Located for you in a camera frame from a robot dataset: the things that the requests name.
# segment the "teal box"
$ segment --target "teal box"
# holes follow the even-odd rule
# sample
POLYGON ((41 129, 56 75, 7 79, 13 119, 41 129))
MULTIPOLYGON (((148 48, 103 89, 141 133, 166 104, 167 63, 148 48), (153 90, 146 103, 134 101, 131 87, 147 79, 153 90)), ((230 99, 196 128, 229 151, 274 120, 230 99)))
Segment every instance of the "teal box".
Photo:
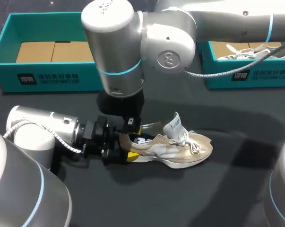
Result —
POLYGON ((22 42, 86 41, 80 15, 80 12, 10 14, 0 35, 3 92, 103 90, 94 61, 15 63, 22 42))
MULTIPOLYGON (((254 60, 217 60, 211 42, 197 44, 204 74, 226 72, 254 60)), ((205 79, 207 88, 285 87, 285 59, 266 59, 241 73, 205 79)))

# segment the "shoe tongue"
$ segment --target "shoe tongue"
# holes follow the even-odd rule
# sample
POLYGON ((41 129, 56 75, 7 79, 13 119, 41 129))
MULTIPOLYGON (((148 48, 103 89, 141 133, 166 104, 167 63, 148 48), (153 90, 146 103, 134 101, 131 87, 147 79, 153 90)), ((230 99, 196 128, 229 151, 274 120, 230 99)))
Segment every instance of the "shoe tongue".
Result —
POLYGON ((177 112, 174 113, 174 119, 163 127, 163 132, 169 139, 178 140, 183 136, 181 119, 177 112))

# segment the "shoe sole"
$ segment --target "shoe sole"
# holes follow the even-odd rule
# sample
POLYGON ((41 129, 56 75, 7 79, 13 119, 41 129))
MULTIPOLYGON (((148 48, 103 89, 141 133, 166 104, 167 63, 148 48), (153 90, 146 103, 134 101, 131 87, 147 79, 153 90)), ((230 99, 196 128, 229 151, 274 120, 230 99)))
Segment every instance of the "shoe sole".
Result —
POLYGON ((196 162, 189 162, 189 163, 175 163, 175 162, 171 162, 169 160, 165 160, 165 159, 160 159, 157 157, 150 157, 150 156, 142 156, 139 155, 139 157, 134 160, 133 162, 139 162, 139 163, 143 163, 143 162, 150 162, 150 161, 157 161, 157 162, 162 162, 163 164, 166 164, 168 167, 172 168, 172 169, 183 169, 183 168, 188 168, 194 165, 199 164, 200 162, 203 162, 205 159, 207 159, 210 155, 206 156, 204 159, 201 159, 199 161, 196 162))

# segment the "brown cardboard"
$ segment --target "brown cardboard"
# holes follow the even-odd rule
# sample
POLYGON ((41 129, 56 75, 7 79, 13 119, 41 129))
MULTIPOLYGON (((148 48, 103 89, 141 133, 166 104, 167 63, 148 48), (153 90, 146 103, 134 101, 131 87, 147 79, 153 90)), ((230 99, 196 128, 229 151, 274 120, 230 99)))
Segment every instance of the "brown cardboard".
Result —
POLYGON ((16 63, 21 62, 51 62, 55 42, 22 43, 16 63))
POLYGON ((87 42, 56 43, 52 61, 94 61, 87 42))
POLYGON ((215 53, 215 57, 216 59, 223 57, 223 56, 227 56, 227 55, 233 55, 234 53, 231 52, 226 45, 230 44, 233 48, 235 48, 236 50, 243 50, 243 49, 248 49, 249 45, 248 43, 224 43, 224 42, 212 42, 212 46, 214 49, 214 53, 215 53))
POLYGON ((249 43, 249 46, 251 49, 255 49, 258 46, 261 46, 262 44, 266 45, 266 46, 270 46, 270 47, 279 47, 282 44, 280 42, 271 42, 271 43, 249 43))

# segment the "white shoelace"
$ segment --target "white shoelace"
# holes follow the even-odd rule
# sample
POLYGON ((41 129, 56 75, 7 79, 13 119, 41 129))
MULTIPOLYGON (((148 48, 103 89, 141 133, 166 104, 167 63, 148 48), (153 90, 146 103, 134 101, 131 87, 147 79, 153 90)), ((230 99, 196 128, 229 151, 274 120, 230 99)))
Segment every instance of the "white shoelace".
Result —
POLYGON ((179 140, 170 141, 170 144, 183 146, 183 147, 185 147, 185 145, 189 145, 190 152, 192 154, 198 154, 202 147, 197 142, 190 139, 189 137, 190 133, 195 133, 195 132, 187 131, 184 127, 182 127, 182 130, 183 130, 183 136, 179 140))
POLYGON ((269 49, 265 49, 259 52, 255 52, 253 49, 243 49, 243 50, 236 50, 233 46, 231 46, 230 44, 227 44, 226 47, 234 53, 234 55, 229 55, 229 56, 225 56, 225 58, 228 59, 238 59, 238 60, 244 60, 244 59, 255 59, 257 57, 258 54, 260 53, 264 53, 264 54, 268 54, 270 53, 269 49))

